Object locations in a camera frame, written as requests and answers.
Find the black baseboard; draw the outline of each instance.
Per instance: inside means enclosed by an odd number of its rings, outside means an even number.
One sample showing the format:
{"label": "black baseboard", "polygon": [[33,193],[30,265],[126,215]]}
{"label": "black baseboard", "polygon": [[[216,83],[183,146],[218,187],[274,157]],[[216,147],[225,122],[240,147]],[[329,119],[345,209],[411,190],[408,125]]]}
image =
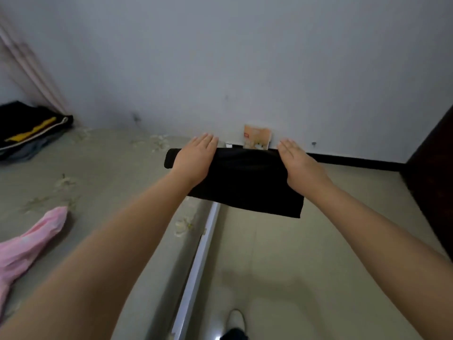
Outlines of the black baseboard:
{"label": "black baseboard", "polygon": [[[233,148],[242,148],[241,145],[233,144]],[[393,172],[400,172],[403,170],[405,164],[398,162],[378,161],[378,160],[367,160],[358,159],[354,157],[344,157],[335,155],[324,155],[324,154],[313,154],[307,153],[320,163],[328,163],[331,165],[342,165],[360,168],[369,168],[372,170],[390,170]]]}

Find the person's left hand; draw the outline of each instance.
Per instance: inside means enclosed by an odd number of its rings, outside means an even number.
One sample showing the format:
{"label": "person's left hand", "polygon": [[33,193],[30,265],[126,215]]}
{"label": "person's left hand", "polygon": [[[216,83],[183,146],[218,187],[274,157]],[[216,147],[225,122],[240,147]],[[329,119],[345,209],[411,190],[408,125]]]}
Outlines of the person's left hand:
{"label": "person's left hand", "polygon": [[172,172],[187,178],[195,187],[207,176],[218,142],[218,137],[206,133],[192,138],[176,155]]}

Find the foot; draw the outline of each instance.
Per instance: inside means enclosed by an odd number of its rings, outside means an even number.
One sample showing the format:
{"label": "foot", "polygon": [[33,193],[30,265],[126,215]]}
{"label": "foot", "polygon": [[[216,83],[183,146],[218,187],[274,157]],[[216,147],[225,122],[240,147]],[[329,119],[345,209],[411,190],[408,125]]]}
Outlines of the foot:
{"label": "foot", "polygon": [[226,321],[226,326],[226,331],[229,331],[233,328],[239,328],[245,333],[246,320],[244,319],[244,315],[238,309],[231,310],[228,316],[228,320]]}

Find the white wall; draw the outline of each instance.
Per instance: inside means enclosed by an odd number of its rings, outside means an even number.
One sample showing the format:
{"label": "white wall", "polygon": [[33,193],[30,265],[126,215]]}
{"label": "white wall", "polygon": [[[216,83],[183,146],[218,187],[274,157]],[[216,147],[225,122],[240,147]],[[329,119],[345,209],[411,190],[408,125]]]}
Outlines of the white wall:
{"label": "white wall", "polygon": [[0,5],[88,126],[137,112],[151,131],[239,142],[251,123],[405,162],[453,104],[453,0]]}
{"label": "white wall", "polygon": [[24,92],[9,79],[8,75],[0,67],[0,105],[16,100],[28,102]]}

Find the hand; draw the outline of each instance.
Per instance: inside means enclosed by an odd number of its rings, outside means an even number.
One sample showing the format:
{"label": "hand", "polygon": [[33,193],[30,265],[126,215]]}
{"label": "hand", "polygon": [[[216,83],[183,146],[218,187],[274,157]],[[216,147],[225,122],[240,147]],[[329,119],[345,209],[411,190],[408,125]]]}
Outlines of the hand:
{"label": "hand", "polygon": [[207,176],[218,142],[218,137],[206,133],[192,138],[176,155],[172,173],[186,178],[192,188],[197,186]]}
{"label": "hand", "polygon": [[297,193],[311,200],[320,190],[333,185],[324,168],[293,140],[281,140],[277,148],[288,171],[288,185]]}

